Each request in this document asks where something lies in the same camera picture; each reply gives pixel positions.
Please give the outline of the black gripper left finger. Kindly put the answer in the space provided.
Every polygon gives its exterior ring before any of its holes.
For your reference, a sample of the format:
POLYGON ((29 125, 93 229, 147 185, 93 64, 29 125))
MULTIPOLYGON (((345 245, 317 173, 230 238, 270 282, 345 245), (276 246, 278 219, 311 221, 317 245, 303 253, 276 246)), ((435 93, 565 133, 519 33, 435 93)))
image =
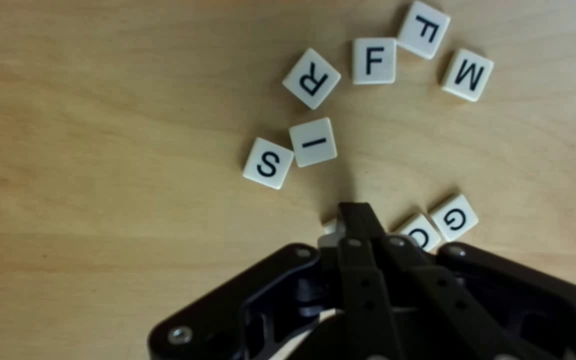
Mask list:
POLYGON ((339 245, 345 336, 351 360, 398 360, 398 331, 390 294, 374 258, 384 231, 368 205, 341 205, 346 229, 339 245))

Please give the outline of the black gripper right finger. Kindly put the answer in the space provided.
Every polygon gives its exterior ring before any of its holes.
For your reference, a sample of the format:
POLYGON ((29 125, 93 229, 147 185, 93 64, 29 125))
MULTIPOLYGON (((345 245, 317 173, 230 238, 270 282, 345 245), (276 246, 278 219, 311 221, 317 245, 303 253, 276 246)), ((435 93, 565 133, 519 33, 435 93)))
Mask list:
POLYGON ((555 360, 544 351, 514 338, 447 268, 410 238, 387 236, 379 243, 387 263, 388 296, 395 308, 410 308, 429 351, 438 360, 555 360))

